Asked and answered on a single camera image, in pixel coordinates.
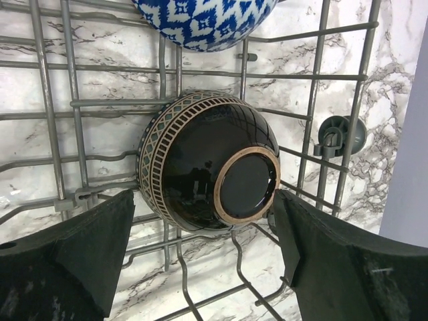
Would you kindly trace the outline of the brown beige bowl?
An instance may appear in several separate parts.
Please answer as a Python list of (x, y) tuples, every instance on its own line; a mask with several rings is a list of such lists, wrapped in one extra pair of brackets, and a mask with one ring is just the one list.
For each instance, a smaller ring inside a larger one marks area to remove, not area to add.
[(136, 179), (150, 209), (184, 231), (218, 235), (263, 217), (281, 179), (267, 120), (243, 100), (188, 90), (148, 123)]

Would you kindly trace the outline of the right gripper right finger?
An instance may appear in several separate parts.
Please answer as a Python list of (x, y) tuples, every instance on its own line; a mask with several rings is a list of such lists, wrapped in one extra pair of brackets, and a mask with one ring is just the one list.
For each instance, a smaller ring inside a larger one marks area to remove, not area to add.
[(303, 320), (426, 320), (427, 249), (274, 195), (285, 283)]

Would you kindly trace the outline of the red patterned bowl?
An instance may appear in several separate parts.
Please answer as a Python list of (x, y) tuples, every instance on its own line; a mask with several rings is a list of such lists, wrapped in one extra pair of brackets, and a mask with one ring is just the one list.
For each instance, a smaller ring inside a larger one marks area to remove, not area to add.
[(217, 52), (243, 41), (273, 11), (274, 0), (138, 0), (133, 4), (163, 37), (185, 49)]

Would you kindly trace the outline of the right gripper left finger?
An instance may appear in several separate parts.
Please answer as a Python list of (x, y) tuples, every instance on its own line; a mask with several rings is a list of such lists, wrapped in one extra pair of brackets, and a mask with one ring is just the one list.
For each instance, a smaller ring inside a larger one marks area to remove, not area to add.
[(134, 193), (1, 244), (2, 320), (109, 317), (134, 217)]

